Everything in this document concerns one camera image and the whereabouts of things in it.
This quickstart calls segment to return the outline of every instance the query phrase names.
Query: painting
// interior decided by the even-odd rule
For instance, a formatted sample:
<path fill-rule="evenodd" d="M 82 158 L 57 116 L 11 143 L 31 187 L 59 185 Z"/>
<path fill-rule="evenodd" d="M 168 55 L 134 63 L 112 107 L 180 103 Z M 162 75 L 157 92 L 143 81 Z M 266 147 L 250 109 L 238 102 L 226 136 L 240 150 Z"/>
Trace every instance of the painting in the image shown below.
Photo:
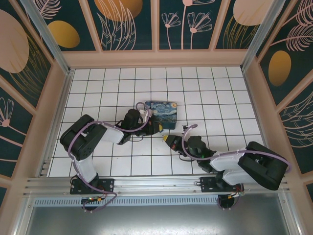
<path fill-rule="evenodd" d="M 221 0 L 160 0 L 159 49 L 208 49 Z"/>
<path fill-rule="evenodd" d="M 34 4 L 61 51 L 95 50 L 78 0 L 34 0 Z"/>
<path fill-rule="evenodd" d="M 313 82 L 301 92 L 280 117 L 302 174 L 313 170 Z"/>
<path fill-rule="evenodd" d="M 272 0 L 231 0 L 216 49 L 248 49 Z"/>
<path fill-rule="evenodd" d="M 150 0 L 89 0 L 101 47 L 152 50 Z"/>
<path fill-rule="evenodd" d="M 285 3 L 284 3 L 284 5 L 283 5 L 282 9 L 277 13 L 278 16 L 276 17 L 276 20 L 275 20 L 273 26 L 271 27 L 271 29 L 270 29 L 269 32 L 267 33 L 267 35 L 266 35 L 265 39 L 263 40 L 263 42 L 262 42 L 260 48 L 259 48 L 258 51 L 256 52 L 256 56 L 257 56 L 257 57 L 259 57 L 259 55 L 260 55 L 261 51 L 263 50 L 265 44 L 268 42 L 268 38 L 270 37 L 270 35 L 272 35 L 274 29 L 276 28 L 278 22 L 280 21 L 280 18 L 281 18 L 282 15 L 284 14 L 284 12 L 285 12 L 287 6 L 289 5 L 289 3 L 290 3 L 290 0 L 285 0 Z"/>
<path fill-rule="evenodd" d="M 0 175 L 12 176 L 32 118 L 0 88 Z"/>
<path fill-rule="evenodd" d="M 36 107 L 51 64 L 8 1 L 0 21 L 0 76 Z"/>
<path fill-rule="evenodd" d="M 299 0 L 260 62 L 276 104 L 313 69 L 313 3 Z"/>

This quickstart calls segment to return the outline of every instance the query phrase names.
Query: leaf drawing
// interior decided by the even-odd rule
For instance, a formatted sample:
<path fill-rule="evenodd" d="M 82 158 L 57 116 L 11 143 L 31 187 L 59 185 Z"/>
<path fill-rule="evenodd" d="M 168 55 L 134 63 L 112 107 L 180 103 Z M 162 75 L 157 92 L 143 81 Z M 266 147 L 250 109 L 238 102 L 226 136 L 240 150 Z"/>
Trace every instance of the leaf drawing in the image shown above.
<path fill-rule="evenodd" d="M 61 9 L 60 0 L 34 0 L 34 3 L 44 19 L 53 19 Z"/>
<path fill-rule="evenodd" d="M 132 50 L 136 43 L 136 27 L 132 13 L 125 9 L 121 1 L 120 10 L 113 0 L 106 2 L 99 1 L 102 12 L 107 17 L 103 18 L 97 13 L 102 25 L 101 45 L 104 50 Z"/>
<path fill-rule="evenodd" d="M 313 92 L 303 101 L 286 107 L 281 119 L 292 147 L 313 145 Z"/>
<path fill-rule="evenodd" d="M 299 24 L 293 27 L 287 38 L 272 43 L 270 46 L 281 42 L 286 42 L 288 50 L 304 51 L 313 42 L 313 24 L 306 26 Z"/>

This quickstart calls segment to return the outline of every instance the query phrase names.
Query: purple cable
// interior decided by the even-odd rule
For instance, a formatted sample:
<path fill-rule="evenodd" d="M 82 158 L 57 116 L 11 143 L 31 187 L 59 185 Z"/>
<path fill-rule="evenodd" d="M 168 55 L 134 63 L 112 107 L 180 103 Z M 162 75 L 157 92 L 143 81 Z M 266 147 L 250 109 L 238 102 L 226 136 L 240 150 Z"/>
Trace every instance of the purple cable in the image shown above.
<path fill-rule="evenodd" d="M 77 173 L 77 176 L 84 182 L 84 184 L 86 184 L 89 188 L 95 190 L 95 191 L 98 191 L 98 192 L 101 192 L 101 193 L 105 193 L 105 194 L 113 194 L 114 197 L 112 199 L 110 199 L 106 204 L 104 204 L 103 206 L 100 206 L 100 207 L 97 207 L 96 209 L 92 210 L 92 211 L 89 211 L 90 213 L 92 212 L 97 212 L 103 208 L 105 208 L 107 206 L 107 204 L 111 203 L 111 201 L 113 201 L 116 197 L 117 197 L 117 194 L 115 192 L 110 192 L 110 191 L 105 191 L 105 190 L 100 190 L 98 188 L 95 188 L 94 186 L 90 185 L 84 178 L 83 176 L 80 174 L 77 166 L 76 166 L 76 163 L 75 163 L 75 157 L 72 156 L 71 154 L 71 150 L 73 148 L 73 145 L 75 143 L 75 141 L 78 139 L 78 137 L 83 133 L 83 131 L 85 131 L 88 127 L 90 127 L 91 125 L 93 124 L 102 124 L 102 125 L 106 125 L 106 126 L 109 126 L 109 127 L 112 127 L 112 128 L 115 128 L 117 130 L 120 130 L 120 131 L 123 131 L 123 132 L 136 132 L 136 131 L 139 131 L 141 130 L 145 125 L 147 125 L 148 121 L 149 121 L 149 117 L 150 117 L 150 110 L 149 110 L 149 107 L 145 104 L 145 103 L 142 103 L 142 102 L 138 102 L 136 104 L 136 109 L 138 110 L 138 104 L 143 104 L 145 106 L 145 108 L 147 109 L 147 112 L 148 112 L 148 118 L 147 120 L 145 121 L 145 123 L 139 127 L 139 128 L 136 128 L 134 130 L 125 130 L 125 129 L 122 129 L 122 128 L 119 128 L 119 127 L 116 127 L 116 126 L 113 126 L 109 123 L 106 123 L 106 122 L 103 122 L 103 121 L 93 121 L 93 122 L 90 122 L 88 123 L 86 126 L 84 126 L 77 134 L 76 136 L 73 138 L 72 142 L 70 143 L 69 147 L 68 147 L 68 150 L 67 150 L 67 153 L 69 155 L 69 157 L 72 159 L 73 161 L 73 166 L 74 166 L 74 169 Z"/>
<path fill-rule="evenodd" d="M 288 170 L 286 170 L 286 173 L 289 173 L 289 172 L 291 171 L 291 169 L 292 169 L 291 163 L 288 162 L 286 159 L 280 157 L 280 156 L 277 156 L 277 155 L 271 154 L 271 153 L 261 152 L 261 151 L 253 151 L 253 150 L 237 150 L 237 151 L 233 151 L 233 152 L 219 153 L 219 154 L 217 154 L 217 155 L 215 155 L 215 156 L 208 157 L 208 158 L 196 158 L 196 157 L 190 155 L 190 154 L 187 152 L 187 150 L 186 150 L 186 148 L 185 148 L 184 142 L 185 142 L 185 137 L 186 137 L 186 135 L 187 135 L 187 132 L 188 132 L 189 130 L 193 129 L 193 128 L 196 128 L 197 126 L 198 126 L 197 124 L 194 124 L 194 125 L 189 126 L 189 127 L 185 130 L 185 132 L 184 132 L 184 134 L 183 134 L 183 136 L 182 136 L 182 139 L 181 139 L 181 146 L 182 146 L 182 148 L 183 148 L 183 150 L 184 150 L 184 153 L 185 153 L 189 158 L 191 158 L 191 159 L 194 159 L 194 160 L 197 160 L 197 161 L 206 161 L 206 160 L 215 159 L 215 158 L 218 158 L 218 157 L 227 156 L 227 155 L 232 155 L 232 154 L 252 153 L 252 154 L 261 154 L 261 155 L 265 155 L 265 156 L 268 156 L 268 157 L 272 157 L 272 158 L 278 159 L 278 160 L 280 160 L 280 161 L 286 163 L 286 164 L 288 165 L 288 167 L 289 167 Z"/>

